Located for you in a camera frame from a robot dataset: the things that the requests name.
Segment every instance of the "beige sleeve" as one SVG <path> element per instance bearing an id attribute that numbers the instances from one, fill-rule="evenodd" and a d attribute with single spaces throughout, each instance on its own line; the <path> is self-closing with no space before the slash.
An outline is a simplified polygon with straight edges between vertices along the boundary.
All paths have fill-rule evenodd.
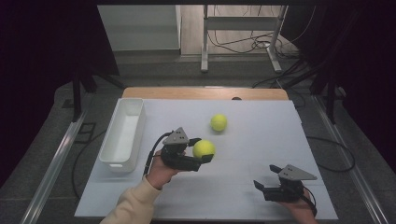
<path id="1" fill-rule="evenodd" d="M 101 224 L 149 224 L 154 212 L 153 203 L 160 193 L 143 177 L 136 188 L 127 189 L 121 194 L 116 208 Z"/>

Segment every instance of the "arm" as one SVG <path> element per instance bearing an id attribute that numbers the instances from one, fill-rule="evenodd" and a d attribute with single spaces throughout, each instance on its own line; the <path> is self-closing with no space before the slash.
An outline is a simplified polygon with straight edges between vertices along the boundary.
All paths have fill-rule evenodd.
<path id="1" fill-rule="evenodd" d="M 148 175 L 144 176 L 142 182 L 135 188 L 125 190 L 113 209 L 101 224 L 116 223 L 150 223 L 154 213 L 154 201 L 162 192 L 163 185 L 168 183 L 178 170 L 171 169 L 163 164 L 155 153 Z"/>
<path id="2" fill-rule="evenodd" d="M 309 193 L 304 190 L 304 196 L 309 199 Z M 289 209 L 291 215 L 299 224 L 318 224 L 309 205 L 302 199 L 295 203 L 280 203 Z"/>

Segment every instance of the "robotic arm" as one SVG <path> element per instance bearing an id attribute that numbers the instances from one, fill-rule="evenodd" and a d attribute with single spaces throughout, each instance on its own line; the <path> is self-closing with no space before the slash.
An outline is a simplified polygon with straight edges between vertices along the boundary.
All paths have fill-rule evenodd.
<path id="1" fill-rule="evenodd" d="M 154 148 L 148 154 L 148 161 L 146 162 L 144 175 L 149 172 L 149 167 L 151 165 L 156 146 L 165 136 L 167 136 L 167 138 L 163 140 L 163 149 L 161 152 L 161 159 L 165 165 L 177 170 L 198 171 L 201 164 L 212 161 L 214 156 L 213 154 L 205 155 L 201 159 L 184 155 L 184 150 L 186 150 L 187 147 L 193 147 L 195 143 L 201 140 L 201 138 L 189 139 L 183 128 L 180 127 L 171 133 L 165 133 L 160 137 L 160 139 L 158 139 Z"/>
<path id="2" fill-rule="evenodd" d="M 311 207 L 314 216 L 317 214 L 316 203 L 312 203 L 304 196 L 302 182 L 302 180 L 318 179 L 316 176 L 290 164 L 283 169 L 270 165 L 270 170 L 278 174 L 279 188 L 266 188 L 263 184 L 253 180 L 254 187 L 263 193 L 265 201 L 292 203 L 302 199 Z"/>

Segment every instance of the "table leg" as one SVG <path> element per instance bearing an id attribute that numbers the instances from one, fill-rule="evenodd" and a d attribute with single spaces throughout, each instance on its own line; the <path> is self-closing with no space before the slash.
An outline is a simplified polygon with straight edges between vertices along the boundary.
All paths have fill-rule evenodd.
<path id="1" fill-rule="evenodd" d="M 201 72 L 207 72 L 207 5 L 204 5 L 204 43 L 201 52 Z"/>
<path id="2" fill-rule="evenodd" d="M 280 67 L 279 61 L 277 60 L 276 57 L 275 46 L 276 46 L 277 37 L 279 36 L 280 27 L 282 26 L 283 20 L 285 19 L 286 8 L 287 8 L 286 6 L 281 6 L 279 15 L 277 16 L 276 27 L 274 29 L 271 42 L 269 45 L 266 46 L 268 57 L 270 58 L 276 73 L 282 72 L 282 68 Z"/>

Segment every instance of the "white plastic tray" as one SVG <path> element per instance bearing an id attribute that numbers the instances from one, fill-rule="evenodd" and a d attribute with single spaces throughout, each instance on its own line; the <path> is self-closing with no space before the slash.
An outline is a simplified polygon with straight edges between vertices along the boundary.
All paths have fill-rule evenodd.
<path id="1" fill-rule="evenodd" d="M 140 149 L 146 112 L 142 99 L 117 101 L 99 159 L 113 172 L 132 172 Z"/>

